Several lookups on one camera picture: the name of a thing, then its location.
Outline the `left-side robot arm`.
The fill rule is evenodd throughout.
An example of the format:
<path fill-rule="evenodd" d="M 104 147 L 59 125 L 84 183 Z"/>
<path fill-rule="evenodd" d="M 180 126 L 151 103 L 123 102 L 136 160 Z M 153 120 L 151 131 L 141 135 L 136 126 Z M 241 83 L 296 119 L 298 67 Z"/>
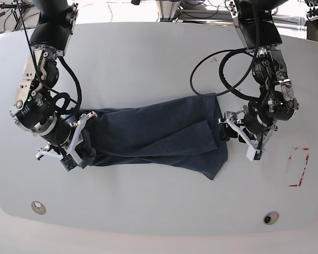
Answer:
<path fill-rule="evenodd" d="M 224 76 L 228 59 L 240 53 L 252 55 L 250 71 L 259 84 L 259 97 L 247 96 L 237 90 L 232 93 L 248 102 L 239 111 L 227 111 L 219 123 L 223 125 L 224 139 L 237 138 L 248 145 L 246 157 L 258 161 L 265 145 L 278 130 L 277 121 L 288 121 L 299 108 L 282 53 L 282 43 L 273 22 L 271 11 L 282 1 L 230 1 L 230 14 L 244 49 L 229 52 L 221 61 L 219 76 L 226 88 L 230 84 Z"/>

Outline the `right-side robot arm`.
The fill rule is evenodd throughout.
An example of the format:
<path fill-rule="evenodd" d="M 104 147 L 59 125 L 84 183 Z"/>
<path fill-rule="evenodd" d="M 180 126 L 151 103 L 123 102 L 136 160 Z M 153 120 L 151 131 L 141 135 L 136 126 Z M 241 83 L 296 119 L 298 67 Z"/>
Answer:
<path fill-rule="evenodd" d="M 40 11 L 39 19 L 32 36 L 26 37 L 30 55 L 10 116 L 20 129 L 48 142 L 38 149 L 36 159 L 40 160 L 43 156 L 57 158 L 70 171 L 83 164 L 83 157 L 77 153 L 77 148 L 84 141 L 82 131 L 87 121 L 97 116 L 91 111 L 82 114 L 75 122 L 68 121 L 79 111 L 82 103 L 80 83 L 64 60 L 77 19 L 78 4 L 68 1 L 33 3 Z M 53 89 L 59 78 L 58 61 L 75 83 L 75 101 L 68 93 Z M 68 107 L 71 102 L 75 104 L 73 108 Z"/>

